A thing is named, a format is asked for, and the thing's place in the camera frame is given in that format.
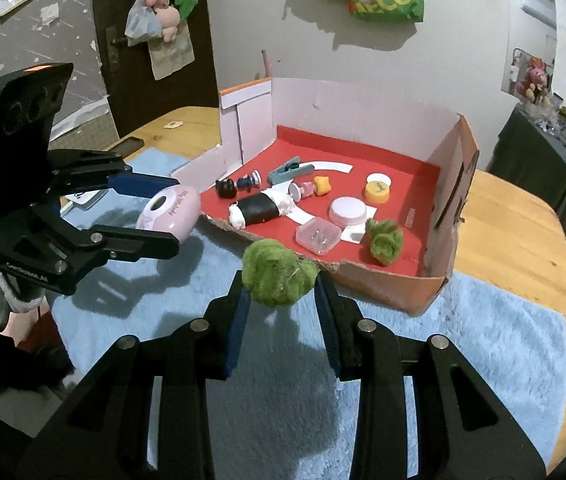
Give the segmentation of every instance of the wooden table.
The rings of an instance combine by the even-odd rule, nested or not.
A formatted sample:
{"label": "wooden table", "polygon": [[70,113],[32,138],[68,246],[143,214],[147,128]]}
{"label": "wooden table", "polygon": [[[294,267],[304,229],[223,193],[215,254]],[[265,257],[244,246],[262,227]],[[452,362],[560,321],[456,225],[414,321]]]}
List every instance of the wooden table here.
{"label": "wooden table", "polygon": [[[184,124],[165,129],[170,121]],[[218,110],[174,110],[132,135],[143,139],[147,148],[195,158],[220,142]],[[465,222],[460,228],[456,270],[566,318],[566,239],[559,219],[545,202],[477,171],[462,216]],[[565,454],[566,410],[550,468]]]}

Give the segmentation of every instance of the orange light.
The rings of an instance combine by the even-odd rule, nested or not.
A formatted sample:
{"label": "orange light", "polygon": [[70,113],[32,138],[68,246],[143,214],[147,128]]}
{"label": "orange light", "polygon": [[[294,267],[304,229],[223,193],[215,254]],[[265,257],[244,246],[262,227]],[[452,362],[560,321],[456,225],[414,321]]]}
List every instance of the orange light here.
{"label": "orange light", "polygon": [[39,70],[43,70],[44,68],[50,68],[52,65],[39,65],[33,66],[32,68],[25,69],[24,72],[38,72]]}

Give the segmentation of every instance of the dark brown door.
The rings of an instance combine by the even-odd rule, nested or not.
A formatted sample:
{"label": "dark brown door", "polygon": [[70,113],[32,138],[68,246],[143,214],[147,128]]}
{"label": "dark brown door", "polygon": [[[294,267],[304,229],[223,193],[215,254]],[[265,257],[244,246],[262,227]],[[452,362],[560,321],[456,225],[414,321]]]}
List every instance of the dark brown door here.
{"label": "dark brown door", "polygon": [[[184,106],[218,106],[207,0],[198,0],[188,17],[194,62],[159,81],[154,80],[147,44],[128,47],[124,38],[134,0],[92,0],[102,73],[112,118],[119,136]],[[108,46],[114,58],[108,56]]]}

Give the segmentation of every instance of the red box bottom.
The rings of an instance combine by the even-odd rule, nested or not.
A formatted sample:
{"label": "red box bottom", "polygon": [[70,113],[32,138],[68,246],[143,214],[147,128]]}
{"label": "red box bottom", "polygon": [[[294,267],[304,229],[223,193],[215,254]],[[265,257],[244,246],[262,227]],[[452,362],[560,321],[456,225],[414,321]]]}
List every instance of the red box bottom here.
{"label": "red box bottom", "polygon": [[[399,259],[383,267],[369,253],[365,244],[353,244],[340,241],[335,248],[323,256],[311,253],[296,242],[298,224],[287,217],[277,218],[263,224],[250,225],[246,231],[262,238],[274,238],[299,254],[305,254],[314,260],[326,263],[338,263],[343,260],[362,264],[374,270],[384,270],[394,274],[419,276],[423,256],[428,240],[429,223],[434,209],[434,193],[440,168],[428,162],[422,162],[383,148],[368,146],[350,140],[332,139],[301,130],[277,127],[277,140],[250,162],[231,174],[237,178],[258,170],[267,186],[267,174],[290,160],[300,156],[302,162],[323,160],[351,164],[349,173],[338,171],[314,171],[295,179],[295,182],[307,182],[315,176],[330,178],[332,191],[324,196],[311,196],[301,200],[299,207],[314,216],[329,220],[330,203],[341,196],[354,196],[365,202],[364,188],[367,175],[384,173],[392,179],[390,200],[377,205],[376,220],[393,219],[403,229],[404,246]],[[247,192],[238,191],[237,199],[247,196]],[[215,219],[227,221],[227,209],[233,201],[218,197],[214,188],[208,189],[201,197],[203,212]],[[405,220],[411,209],[415,210],[412,226],[405,227]]]}

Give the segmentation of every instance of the cardboard box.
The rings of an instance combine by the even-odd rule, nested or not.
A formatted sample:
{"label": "cardboard box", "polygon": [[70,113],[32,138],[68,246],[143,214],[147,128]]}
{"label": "cardboard box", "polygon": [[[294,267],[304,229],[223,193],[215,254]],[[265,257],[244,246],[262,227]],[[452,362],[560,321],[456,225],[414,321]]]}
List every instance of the cardboard box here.
{"label": "cardboard box", "polygon": [[[236,179],[257,168],[265,180],[290,154],[300,154],[303,162],[315,156],[345,162],[352,166],[349,174],[320,172],[336,184],[323,202],[305,199],[314,201],[311,214],[327,218],[334,198],[362,194],[365,175],[386,168],[393,179],[391,197],[387,206],[378,206],[375,218],[393,218],[405,234],[405,248],[391,266],[380,266],[365,256],[364,244],[348,241],[316,256],[290,235],[297,225],[290,218],[248,226],[239,234],[252,240],[275,237],[343,285],[414,316],[427,310],[451,275],[460,214],[479,155],[463,116],[387,89],[273,78],[221,92],[220,127],[221,144],[173,176],[199,189],[205,216],[228,231],[234,230],[227,222],[231,201],[216,195],[217,179]],[[304,200],[298,206],[309,210]]]}

